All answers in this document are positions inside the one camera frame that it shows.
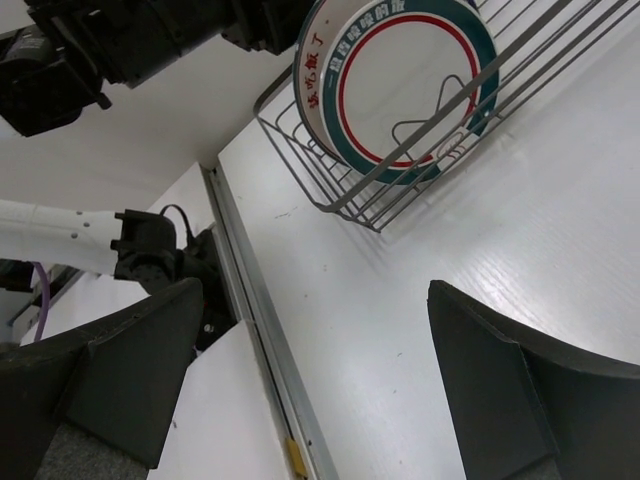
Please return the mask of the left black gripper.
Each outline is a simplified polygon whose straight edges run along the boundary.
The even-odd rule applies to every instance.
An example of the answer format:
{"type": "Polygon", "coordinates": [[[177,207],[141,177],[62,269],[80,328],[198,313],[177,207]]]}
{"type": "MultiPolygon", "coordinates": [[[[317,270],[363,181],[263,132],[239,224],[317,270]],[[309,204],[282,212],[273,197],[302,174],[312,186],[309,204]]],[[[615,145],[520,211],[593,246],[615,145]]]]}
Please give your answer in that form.
{"type": "Polygon", "coordinates": [[[220,36],[279,55],[298,38],[311,1],[29,1],[32,24],[1,36],[1,118],[32,137],[112,103],[104,83],[136,88],[220,36]]]}

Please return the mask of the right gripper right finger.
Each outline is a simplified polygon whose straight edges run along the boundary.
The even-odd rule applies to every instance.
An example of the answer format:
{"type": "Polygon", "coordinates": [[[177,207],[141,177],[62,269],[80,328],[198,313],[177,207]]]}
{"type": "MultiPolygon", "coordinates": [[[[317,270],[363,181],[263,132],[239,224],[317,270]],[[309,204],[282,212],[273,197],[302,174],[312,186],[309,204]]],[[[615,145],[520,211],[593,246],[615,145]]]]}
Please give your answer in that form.
{"type": "Polygon", "coordinates": [[[639,368],[435,280],[428,315],[469,479],[636,479],[639,368]]]}

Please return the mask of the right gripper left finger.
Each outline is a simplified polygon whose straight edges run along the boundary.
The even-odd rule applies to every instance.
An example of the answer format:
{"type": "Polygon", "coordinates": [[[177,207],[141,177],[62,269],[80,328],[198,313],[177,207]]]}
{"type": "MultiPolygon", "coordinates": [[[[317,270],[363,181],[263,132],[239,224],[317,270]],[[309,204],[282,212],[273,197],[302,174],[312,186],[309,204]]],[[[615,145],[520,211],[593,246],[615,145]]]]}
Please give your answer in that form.
{"type": "Polygon", "coordinates": [[[145,479],[203,313],[196,279],[1,355],[4,479],[145,479]]]}

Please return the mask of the orange sunburst white plate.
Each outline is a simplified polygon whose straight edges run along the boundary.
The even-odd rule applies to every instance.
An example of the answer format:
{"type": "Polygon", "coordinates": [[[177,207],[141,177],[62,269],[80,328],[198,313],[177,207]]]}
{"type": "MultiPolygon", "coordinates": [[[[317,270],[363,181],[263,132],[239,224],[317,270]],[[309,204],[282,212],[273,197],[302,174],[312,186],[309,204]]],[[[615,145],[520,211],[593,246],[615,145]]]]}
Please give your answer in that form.
{"type": "Polygon", "coordinates": [[[332,42],[366,1],[315,1],[302,24],[293,63],[293,91],[300,119],[317,149],[338,156],[321,118],[321,73],[332,42]]]}

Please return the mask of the teal red rimmed plate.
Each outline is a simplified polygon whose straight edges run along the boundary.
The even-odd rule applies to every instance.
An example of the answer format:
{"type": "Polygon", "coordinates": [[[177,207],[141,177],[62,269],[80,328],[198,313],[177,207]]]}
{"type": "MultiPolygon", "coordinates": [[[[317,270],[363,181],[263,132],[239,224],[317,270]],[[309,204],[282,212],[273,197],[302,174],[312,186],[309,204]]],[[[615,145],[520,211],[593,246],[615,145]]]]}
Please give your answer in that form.
{"type": "Polygon", "coordinates": [[[371,1],[338,31],[323,65],[320,113],[337,155],[362,175],[498,56],[461,1],[371,1]]]}

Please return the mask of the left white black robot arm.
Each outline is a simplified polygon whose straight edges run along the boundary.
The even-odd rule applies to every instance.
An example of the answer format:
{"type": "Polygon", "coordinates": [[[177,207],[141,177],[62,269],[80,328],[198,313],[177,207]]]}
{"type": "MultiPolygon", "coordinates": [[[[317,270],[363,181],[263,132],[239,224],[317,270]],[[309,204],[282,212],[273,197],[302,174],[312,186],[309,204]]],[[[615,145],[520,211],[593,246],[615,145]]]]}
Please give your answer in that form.
{"type": "MultiPolygon", "coordinates": [[[[1,37],[1,117],[33,137],[108,109],[105,84],[136,88],[214,37],[245,51],[289,49],[308,1],[31,1],[31,24],[1,37]]],[[[164,215],[1,205],[1,255],[135,281],[148,293],[186,278],[216,283],[194,238],[164,215]]]]}

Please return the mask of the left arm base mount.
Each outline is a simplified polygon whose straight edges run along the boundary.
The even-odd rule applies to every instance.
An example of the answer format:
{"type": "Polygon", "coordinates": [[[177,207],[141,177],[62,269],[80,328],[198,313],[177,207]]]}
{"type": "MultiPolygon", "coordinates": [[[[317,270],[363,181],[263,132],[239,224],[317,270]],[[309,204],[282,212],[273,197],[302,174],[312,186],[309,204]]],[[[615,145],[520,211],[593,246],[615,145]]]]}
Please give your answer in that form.
{"type": "Polygon", "coordinates": [[[238,320],[231,306],[229,288],[226,285],[220,257],[211,230],[193,234],[186,212],[176,204],[164,206],[160,214],[174,208],[180,214],[187,245],[176,251],[175,279],[196,278],[203,291],[203,314],[194,345],[196,352],[204,352],[233,328],[238,320]]]}

